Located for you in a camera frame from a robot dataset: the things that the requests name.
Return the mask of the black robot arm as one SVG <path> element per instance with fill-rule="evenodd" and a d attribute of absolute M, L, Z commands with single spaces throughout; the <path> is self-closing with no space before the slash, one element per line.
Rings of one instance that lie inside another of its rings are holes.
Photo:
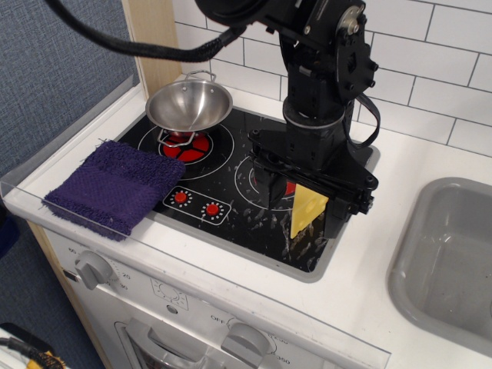
<path fill-rule="evenodd" d="M 274 207 L 294 182 L 327 197 L 324 235 L 367 213 L 377 179 L 366 169 L 372 139 L 351 139 L 354 103 L 373 115 L 365 95 L 378 66 L 364 40 L 363 1 L 200 1 L 211 20 L 230 28 L 255 22 L 279 35 L 288 72 L 283 131 L 253 130 L 251 160 L 261 201 Z"/>

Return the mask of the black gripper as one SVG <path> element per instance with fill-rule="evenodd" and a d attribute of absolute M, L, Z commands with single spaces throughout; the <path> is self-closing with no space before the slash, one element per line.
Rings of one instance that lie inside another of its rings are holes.
<path fill-rule="evenodd" d="M 317 127 L 287 121 L 282 129 L 253 129 L 248 139 L 254 179 L 266 208 L 284 197 L 289 181 L 327 196 L 324 236 L 328 239 L 337 238 L 351 215 L 371 209 L 377 179 L 368 165 L 375 151 L 371 146 L 354 147 L 342 119 Z"/>

